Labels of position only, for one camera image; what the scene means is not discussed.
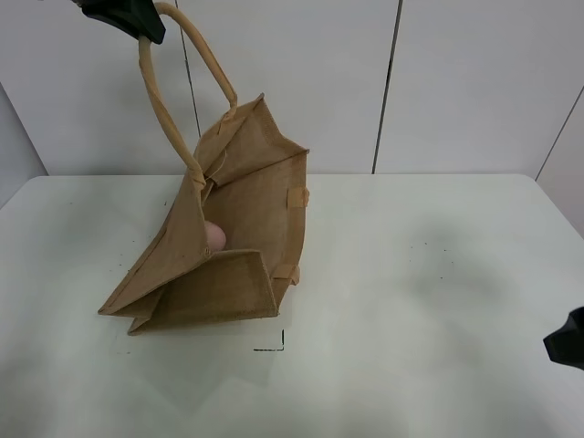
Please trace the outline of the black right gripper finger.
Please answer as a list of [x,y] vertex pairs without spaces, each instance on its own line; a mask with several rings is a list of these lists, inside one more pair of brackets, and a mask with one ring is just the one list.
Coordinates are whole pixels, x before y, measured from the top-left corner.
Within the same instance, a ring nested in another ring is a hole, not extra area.
[[549,359],[566,366],[584,365],[584,307],[569,312],[564,325],[544,339]]

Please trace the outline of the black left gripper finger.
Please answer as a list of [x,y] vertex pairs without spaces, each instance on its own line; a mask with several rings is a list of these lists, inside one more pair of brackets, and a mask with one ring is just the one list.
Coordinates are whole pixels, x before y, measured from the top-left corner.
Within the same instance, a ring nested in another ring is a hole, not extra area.
[[157,45],[163,42],[165,26],[152,0],[76,0],[88,18],[118,28],[139,39],[147,37]]

